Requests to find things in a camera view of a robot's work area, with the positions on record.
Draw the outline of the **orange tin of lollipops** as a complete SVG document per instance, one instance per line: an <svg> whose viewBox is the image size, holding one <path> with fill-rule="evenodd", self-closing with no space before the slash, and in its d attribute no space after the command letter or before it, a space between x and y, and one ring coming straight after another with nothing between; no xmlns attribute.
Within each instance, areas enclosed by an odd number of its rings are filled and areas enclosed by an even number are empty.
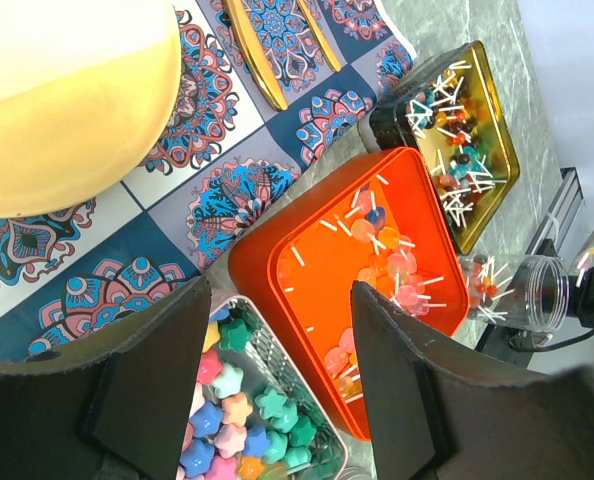
<svg viewBox="0 0 594 480"><path fill-rule="evenodd" d="M469 294L435 189L420 153L399 147L357 156L247 234L233 247L229 273L278 336L334 425L370 438L363 399L347 399L326 354L352 325L351 288L375 253L350 232L363 206L381 207L386 226L412 243L424 299L422 322L452 336L466 319Z"/></svg>

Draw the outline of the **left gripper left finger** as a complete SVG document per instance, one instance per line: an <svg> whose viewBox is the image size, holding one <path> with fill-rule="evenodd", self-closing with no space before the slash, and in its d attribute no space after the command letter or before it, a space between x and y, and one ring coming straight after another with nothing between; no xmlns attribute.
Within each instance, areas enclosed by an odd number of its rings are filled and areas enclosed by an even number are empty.
<svg viewBox="0 0 594 480"><path fill-rule="evenodd" d="M0 479L172 479L211 307L203 277L98 332L0 362Z"/></svg>

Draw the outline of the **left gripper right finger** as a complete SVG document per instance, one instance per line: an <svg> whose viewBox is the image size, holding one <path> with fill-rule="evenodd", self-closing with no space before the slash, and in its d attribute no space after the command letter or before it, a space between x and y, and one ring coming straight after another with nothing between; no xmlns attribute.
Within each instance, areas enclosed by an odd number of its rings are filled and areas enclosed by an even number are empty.
<svg viewBox="0 0 594 480"><path fill-rule="evenodd" d="M594 365L555 375L471 350L351 290L381 479L594 479Z"/></svg>

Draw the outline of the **gold tin of lollipops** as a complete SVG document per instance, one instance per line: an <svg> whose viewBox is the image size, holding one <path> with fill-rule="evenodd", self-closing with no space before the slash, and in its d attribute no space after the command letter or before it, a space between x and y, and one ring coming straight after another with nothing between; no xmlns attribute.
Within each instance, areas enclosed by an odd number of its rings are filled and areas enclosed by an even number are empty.
<svg viewBox="0 0 594 480"><path fill-rule="evenodd" d="M417 150L458 253L467 255L520 175L480 40L414 68L359 124L369 151Z"/></svg>

